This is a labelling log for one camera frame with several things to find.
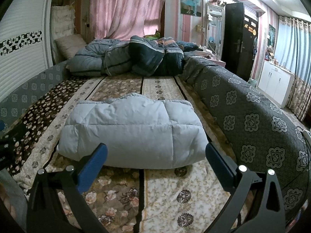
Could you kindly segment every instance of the white wardrobe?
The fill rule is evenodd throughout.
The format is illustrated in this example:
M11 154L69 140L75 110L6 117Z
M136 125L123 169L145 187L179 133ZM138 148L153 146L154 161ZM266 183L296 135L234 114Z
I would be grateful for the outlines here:
M52 0L13 0L0 21L0 102L52 67Z

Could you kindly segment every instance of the white dresser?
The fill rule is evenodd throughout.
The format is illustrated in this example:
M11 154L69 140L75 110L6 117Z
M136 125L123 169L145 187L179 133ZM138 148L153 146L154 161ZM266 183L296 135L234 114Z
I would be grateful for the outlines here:
M294 79L293 73L264 61L258 88L277 106L284 108Z

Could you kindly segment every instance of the cabinet door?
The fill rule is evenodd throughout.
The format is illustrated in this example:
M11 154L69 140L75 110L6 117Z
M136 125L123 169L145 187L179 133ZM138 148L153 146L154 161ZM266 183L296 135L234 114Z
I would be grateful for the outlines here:
M280 105L282 105L284 101L284 97L286 95L289 82L290 82L290 74L282 71L282 73L280 74L277 90L275 91L273 97L274 100L278 102Z
M275 91L277 89L277 86L279 84L279 80L280 80L280 73L278 73L277 71L275 71L274 69L270 70L270 78L269 78L269 82L267 85L267 89L266 89L266 94L271 96L272 98L274 97Z
M271 74L270 64L268 62L267 63L265 62L262 68L262 73L261 73L260 81L258 84L258 87L264 92L267 89L267 85L270 79L270 74Z

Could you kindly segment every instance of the light blue curtain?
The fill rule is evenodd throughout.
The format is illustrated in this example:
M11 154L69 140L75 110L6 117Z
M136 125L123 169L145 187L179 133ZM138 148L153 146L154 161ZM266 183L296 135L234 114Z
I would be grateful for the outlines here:
M278 41L274 57L281 66L293 73L296 71L296 75L299 78L307 83L311 83L310 24L294 18L280 17Z
M274 57L296 75L287 106L303 120L311 105L311 24L280 16Z

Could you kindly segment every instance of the beige pillow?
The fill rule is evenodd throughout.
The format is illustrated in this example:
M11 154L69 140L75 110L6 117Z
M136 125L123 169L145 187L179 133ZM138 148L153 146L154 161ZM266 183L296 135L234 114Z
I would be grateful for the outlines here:
M58 38L55 43L67 60L73 58L77 51L86 46L86 42L80 34Z

